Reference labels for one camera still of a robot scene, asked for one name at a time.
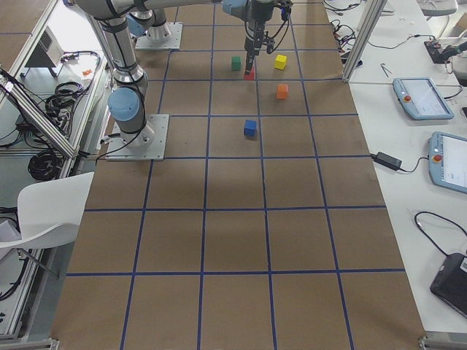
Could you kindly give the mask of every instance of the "power adapter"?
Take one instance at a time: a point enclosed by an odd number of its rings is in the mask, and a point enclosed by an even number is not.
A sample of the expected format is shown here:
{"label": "power adapter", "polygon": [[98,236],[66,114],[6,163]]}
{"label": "power adapter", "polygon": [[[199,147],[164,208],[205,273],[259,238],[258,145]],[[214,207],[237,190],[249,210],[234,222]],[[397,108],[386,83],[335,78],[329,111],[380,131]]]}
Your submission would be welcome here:
{"label": "power adapter", "polygon": [[375,155],[371,154],[371,159],[375,163],[381,164],[382,166],[385,166],[389,169],[393,169],[394,171],[401,169],[402,160],[391,157],[390,155],[387,155],[386,153],[378,152]]}

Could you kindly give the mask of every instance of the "electronic device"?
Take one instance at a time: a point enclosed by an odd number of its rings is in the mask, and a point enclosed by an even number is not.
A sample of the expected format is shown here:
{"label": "electronic device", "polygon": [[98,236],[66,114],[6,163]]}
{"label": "electronic device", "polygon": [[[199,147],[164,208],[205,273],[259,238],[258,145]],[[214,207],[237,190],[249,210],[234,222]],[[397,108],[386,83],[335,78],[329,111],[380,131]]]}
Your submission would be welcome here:
{"label": "electronic device", "polygon": [[63,49],[50,28],[46,27],[25,67],[56,68],[60,64],[62,55]]}
{"label": "electronic device", "polygon": [[[350,51],[347,51],[346,53],[343,53],[341,55],[341,62],[342,64],[346,64],[347,63],[347,59],[349,58],[349,55],[350,55]],[[358,63],[357,63],[357,67],[360,67],[363,65],[363,61],[362,60],[359,60]]]}
{"label": "electronic device", "polygon": [[433,280],[430,291],[467,317],[467,257],[461,253],[448,255]]}
{"label": "electronic device", "polygon": [[452,119],[454,113],[430,78],[397,78],[393,89],[406,114],[415,120]]}
{"label": "electronic device", "polygon": [[467,139],[435,132],[430,139],[428,161],[435,184],[467,193]]}
{"label": "electronic device", "polygon": [[467,41],[459,45],[447,45],[445,48],[442,47],[441,42],[436,40],[430,40],[425,42],[426,50],[431,57],[433,63],[446,63],[452,56],[459,55],[460,53],[467,50]]}

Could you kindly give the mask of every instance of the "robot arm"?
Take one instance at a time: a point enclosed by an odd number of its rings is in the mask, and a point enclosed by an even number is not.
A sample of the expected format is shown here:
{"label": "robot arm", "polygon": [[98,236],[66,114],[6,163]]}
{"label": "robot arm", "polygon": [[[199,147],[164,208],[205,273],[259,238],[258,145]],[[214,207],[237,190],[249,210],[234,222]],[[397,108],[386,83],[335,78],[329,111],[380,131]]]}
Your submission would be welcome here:
{"label": "robot arm", "polygon": [[[113,62],[114,78],[120,87],[110,95],[108,105],[120,127],[120,137],[124,144],[128,146],[131,144],[131,147],[150,144],[154,135],[154,131],[147,123],[144,110],[147,76],[136,60],[130,33],[141,36],[149,28],[151,30],[163,28],[166,22],[163,11],[165,7],[204,4],[208,1],[76,0],[82,10],[99,22],[107,42],[108,50],[105,50],[105,53],[110,56],[107,60]],[[224,1],[224,11],[245,23],[246,75],[250,74],[254,57],[259,55],[263,45],[268,47],[268,53],[274,51],[274,37],[269,37],[268,32],[265,31],[265,24],[272,18],[274,8],[282,10],[282,19],[285,23],[289,18],[291,5],[290,0]]]}
{"label": "robot arm", "polygon": [[246,76],[250,75],[255,56],[259,55],[262,46],[266,46],[266,52],[269,54],[275,51],[274,36],[270,37],[266,31],[266,22],[272,18],[274,8],[281,9],[283,24],[289,21],[292,9],[290,0],[224,0],[223,2],[224,12],[240,18],[245,23]]}

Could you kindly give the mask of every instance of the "table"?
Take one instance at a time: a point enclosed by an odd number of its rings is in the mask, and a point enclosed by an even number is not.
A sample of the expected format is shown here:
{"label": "table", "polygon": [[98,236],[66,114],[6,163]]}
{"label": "table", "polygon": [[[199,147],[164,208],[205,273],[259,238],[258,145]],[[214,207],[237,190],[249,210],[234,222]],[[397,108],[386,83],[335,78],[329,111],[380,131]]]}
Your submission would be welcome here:
{"label": "table", "polygon": [[[53,94],[55,86],[61,82],[70,80],[81,80],[82,66],[64,65],[58,77],[52,77],[47,69],[31,69],[26,78],[20,78],[20,72],[26,64],[29,55],[32,53],[36,43],[39,41],[42,32],[46,26],[49,26],[54,33],[58,33],[57,39],[63,49],[66,51],[75,50],[97,50],[100,52],[99,44],[93,35],[92,29],[88,25],[85,18],[82,18],[79,12],[75,9],[65,7],[58,0],[3,0],[1,3],[3,11],[0,14],[0,43],[4,47],[10,47],[11,50],[3,50],[0,52],[0,63],[4,69],[9,70],[11,75],[14,75],[25,86],[34,91],[42,98],[46,98]],[[72,30],[77,24],[84,22],[86,26],[78,30]],[[72,134],[69,139],[71,145],[76,149],[85,134],[85,129],[89,128],[90,122],[95,123],[98,118],[90,120],[93,108],[99,100],[99,91],[104,90],[107,81],[105,72],[105,60],[101,62],[99,70],[95,73],[96,78],[89,92],[83,97],[75,112],[73,119]],[[2,122],[2,136],[7,131],[15,128],[15,123],[18,118],[18,111],[15,107],[7,102],[3,95],[0,95],[0,120]],[[4,139],[2,142],[7,143],[15,139],[16,135],[12,134],[10,138]],[[35,183],[30,174],[27,172],[30,158],[38,153],[37,149],[32,149],[23,142],[0,151],[0,205],[16,206],[18,193],[27,185]],[[61,170],[61,177],[68,176],[75,159],[65,159]],[[36,257],[40,257],[42,251],[34,251]],[[50,260],[53,260],[55,252],[50,255]],[[5,292],[9,289],[10,284],[18,278],[23,263],[18,260],[18,255],[15,250],[12,250],[0,262],[0,291]],[[22,278],[22,283],[12,297],[1,302],[0,311],[6,316],[2,318],[0,323],[0,340],[16,338],[20,330],[20,320],[23,314],[26,301],[28,300],[29,292],[36,279],[36,265],[28,264],[26,273]],[[33,327],[33,320],[37,312],[41,295],[43,293],[47,276],[41,279],[42,283],[35,297],[34,304],[31,310],[31,315],[28,319],[28,330]]]}
{"label": "table", "polygon": [[[460,106],[467,104],[467,94],[450,104],[455,113],[453,120],[411,121],[390,85],[352,84],[351,90],[370,152],[381,151],[399,158],[405,169],[412,170],[417,159],[428,154],[428,140],[434,131],[467,136],[467,119],[460,113]],[[413,174],[396,173],[378,164],[375,169],[425,330],[467,333],[467,319],[429,290],[444,256],[413,221],[417,211],[427,210],[467,227],[466,194],[434,185],[425,160]],[[440,221],[429,222],[432,225],[426,225],[426,230],[448,254],[465,253],[466,237],[459,230],[444,224],[440,227]]]}
{"label": "table", "polygon": [[[415,0],[388,0],[395,10],[391,16],[381,16],[373,30],[370,42],[378,46],[394,47],[410,35],[431,35],[425,16]],[[345,8],[355,1],[336,0],[330,3],[338,8]],[[363,13],[362,5],[338,16],[328,11],[330,20],[340,20],[351,28],[357,28]],[[420,36],[412,38],[392,50],[372,47],[367,44],[362,54],[363,66],[354,70],[350,79],[352,83],[387,84],[395,77],[431,77],[437,85],[458,85],[453,74],[448,74],[444,65],[434,64],[426,52],[424,41],[429,38]],[[381,69],[380,64],[393,72],[389,77]]]}
{"label": "table", "polygon": [[[393,16],[383,16],[371,35],[370,42],[392,47],[413,34],[431,34],[431,30],[415,0],[389,0]],[[354,1],[337,0],[332,5],[345,8]],[[356,28],[363,7],[338,16],[328,11],[330,20]],[[393,92],[396,77],[431,77],[441,94],[450,96],[458,89],[454,74],[444,65],[435,65],[423,42],[427,37],[412,38],[393,50],[367,44],[362,54],[363,66],[354,71],[350,89],[365,133],[370,152],[379,151],[401,159],[402,167],[412,170],[417,159],[428,154],[428,140],[434,131],[467,136],[467,118],[460,111],[467,106],[467,93],[449,101],[453,120],[410,120],[403,112]],[[381,63],[392,71],[386,77]],[[413,174],[400,174],[374,164],[387,210],[404,261],[414,299],[426,331],[467,333],[467,319],[431,294],[429,286],[444,256],[417,229],[413,221],[416,212],[427,210],[453,219],[467,227],[466,195],[434,185],[428,173],[428,162],[422,161]],[[434,219],[426,230],[448,253],[466,251],[466,237],[451,226]]]}

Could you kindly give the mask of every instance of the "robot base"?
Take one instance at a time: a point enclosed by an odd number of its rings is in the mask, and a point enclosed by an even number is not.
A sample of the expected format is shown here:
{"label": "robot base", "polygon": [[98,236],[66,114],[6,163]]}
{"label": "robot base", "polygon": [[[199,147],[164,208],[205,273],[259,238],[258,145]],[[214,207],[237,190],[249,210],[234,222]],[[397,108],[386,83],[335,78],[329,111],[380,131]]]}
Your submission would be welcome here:
{"label": "robot base", "polygon": [[142,36],[138,38],[136,42],[136,50],[146,50],[146,51],[163,51],[163,50],[179,50],[180,42],[182,41],[182,27],[183,24],[180,22],[176,23],[167,23],[167,26],[172,33],[172,38],[166,42],[152,42],[147,36]]}
{"label": "robot base", "polygon": [[[155,130],[153,142],[149,145],[139,147],[124,147],[120,151],[116,151],[106,156],[107,160],[163,160],[164,152],[166,151],[167,130],[169,129],[168,114],[149,114],[146,116],[147,123]],[[119,133],[120,128],[117,123],[114,125],[113,133]],[[108,152],[119,149],[123,146],[123,141],[120,138],[110,139]]]}

